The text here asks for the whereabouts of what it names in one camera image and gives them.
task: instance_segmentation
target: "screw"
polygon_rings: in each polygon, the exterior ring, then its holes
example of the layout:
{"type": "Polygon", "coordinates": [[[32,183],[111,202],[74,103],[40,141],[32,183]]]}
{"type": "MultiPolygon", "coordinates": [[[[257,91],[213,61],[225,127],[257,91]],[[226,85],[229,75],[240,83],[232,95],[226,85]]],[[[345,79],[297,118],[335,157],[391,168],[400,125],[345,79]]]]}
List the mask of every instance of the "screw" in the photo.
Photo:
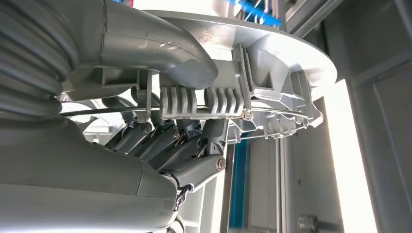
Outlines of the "screw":
{"type": "Polygon", "coordinates": [[[151,131],[152,131],[152,125],[149,122],[144,123],[142,127],[142,133],[144,135],[148,135],[150,134],[151,131]]]}
{"type": "Polygon", "coordinates": [[[180,132],[178,128],[174,128],[172,132],[172,138],[173,139],[178,139],[180,137],[180,132]]]}
{"type": "Polygon", "coordinates": [[[216,169],[218,171],[223,171],[226,168],[226,160],[223,157],[216,160],[216,169]]]}

